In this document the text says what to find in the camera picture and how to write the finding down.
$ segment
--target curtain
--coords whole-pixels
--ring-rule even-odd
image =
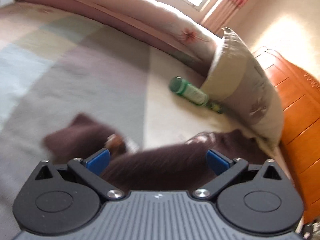
[[[248,0],[218,0],[201,25],[217,34]]]

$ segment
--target orange wooden furniture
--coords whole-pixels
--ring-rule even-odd
[[[281,98],[280,149],[304,200],[304,221],[311,222],[320,215],[320,82],[274,50],[254,55]]]

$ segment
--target gray ribbed plate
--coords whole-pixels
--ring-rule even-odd
[[[121,201],[108,202],[100,215],[77,232],[36,236],[21,232],[16,240],[258,240],[227,225],[209,202],[186,192],[134,191]],[[298,240],[295,233],[268,240]]]

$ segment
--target small logo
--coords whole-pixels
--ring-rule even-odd
[[[158,193],[158,194],[155,195],[155,198],[157,198],[157,199],[160,199],[160,198],[162,198],[162,197],[163,197],[163,195],[160,194],[160,193]]]

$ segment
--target pillow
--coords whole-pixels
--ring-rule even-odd
[[[281,100],[239,36],[224,28],[222,41],[201,89],[240,117],[274,149],[284,124]]]

